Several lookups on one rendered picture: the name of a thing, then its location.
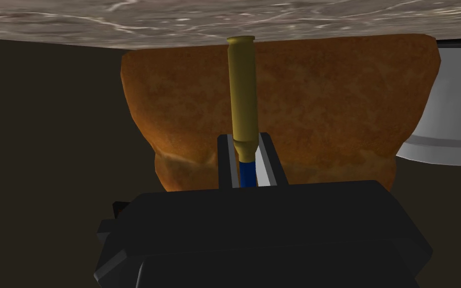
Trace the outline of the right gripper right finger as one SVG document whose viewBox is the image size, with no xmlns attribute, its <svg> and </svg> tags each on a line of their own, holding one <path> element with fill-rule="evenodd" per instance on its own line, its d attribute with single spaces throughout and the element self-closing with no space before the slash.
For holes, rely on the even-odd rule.
<svg viewBox="0 0 461 288">
<path fill-rule="evenodd" d="M 259 187 L 289 185 L 273 140 L 267 132 L 259 133 L 255 162 L 256 180 Z"/>
</svg>

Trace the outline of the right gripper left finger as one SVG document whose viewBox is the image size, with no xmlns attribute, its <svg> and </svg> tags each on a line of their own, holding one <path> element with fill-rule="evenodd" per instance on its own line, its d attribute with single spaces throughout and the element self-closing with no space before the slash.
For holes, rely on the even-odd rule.
<svg viewBox="0 0 461 288">
<path fill-rule="evenodd" d="M 221 134 L 217 138 L 218 188 L 239 188 L 237 163 L 232 134 Z"/>
</svg>

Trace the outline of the brown bread slice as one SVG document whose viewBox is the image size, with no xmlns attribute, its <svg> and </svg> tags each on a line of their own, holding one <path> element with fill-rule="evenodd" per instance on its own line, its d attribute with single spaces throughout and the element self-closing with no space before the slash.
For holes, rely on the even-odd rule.
<svg viewBox="0 0 461 288">
<path fill-rule="evenodd" d="M 257 42 L 258 126 L 290 184 L 376 180 L 414 132 L 441 64 L 434 37 L 389 34 Z M 133 50 L 121 59 L 133 121 L 167 191 L 218 187 L 232 132 L 227 45 Z"/>
</svg>

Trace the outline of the white pot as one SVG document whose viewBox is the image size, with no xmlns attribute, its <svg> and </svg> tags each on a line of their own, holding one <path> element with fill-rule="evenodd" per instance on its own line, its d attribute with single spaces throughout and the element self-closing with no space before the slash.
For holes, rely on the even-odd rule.
<svg viewBox="0 0 461 288">
<path fill-rule="evenodd" d="M 441 64 L 423 115 L 397 156 L 461 166 L 461 38 L 437 41 Z"/>
</svg>

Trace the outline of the yellow and blue pen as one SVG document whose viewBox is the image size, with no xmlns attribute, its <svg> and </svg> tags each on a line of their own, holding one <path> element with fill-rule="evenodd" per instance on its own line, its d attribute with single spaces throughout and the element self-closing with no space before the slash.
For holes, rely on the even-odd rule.
<svg viewBox="0 0 461 288">
<path fill-rule="evenodd" d="M 240 187 L 255 187 L 259 146 L 255 37 L 227 38 L 232 139 L 238 154 Z"/>
</svg>

